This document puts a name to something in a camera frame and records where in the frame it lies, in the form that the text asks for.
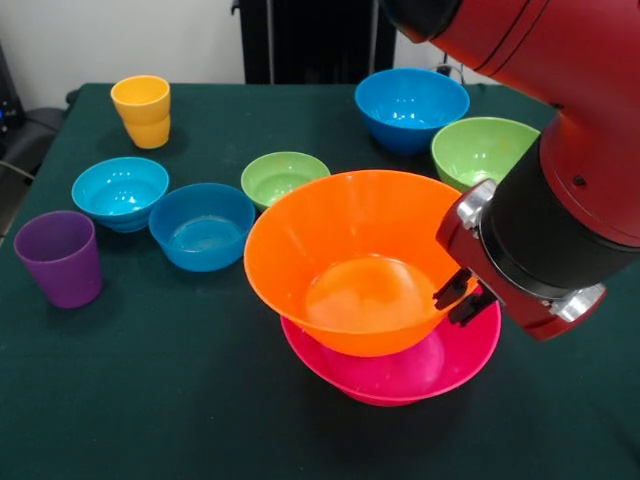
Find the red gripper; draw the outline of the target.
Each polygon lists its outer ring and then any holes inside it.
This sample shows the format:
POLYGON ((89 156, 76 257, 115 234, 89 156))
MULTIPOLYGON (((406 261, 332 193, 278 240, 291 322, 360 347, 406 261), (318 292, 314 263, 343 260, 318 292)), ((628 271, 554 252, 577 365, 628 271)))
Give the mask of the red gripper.
POLYGON ((433 294, 435 308, 452 306, 449 322, 464 328, 499 301, 511 319, 536 340, 569 332, 595 311, 596 288, 552 300, 537 297, 507 279, 493 264, 481 237, 481 219, 492 197, 491 192, 467 192, 445 214, 436 238, 460 269, 433 294))

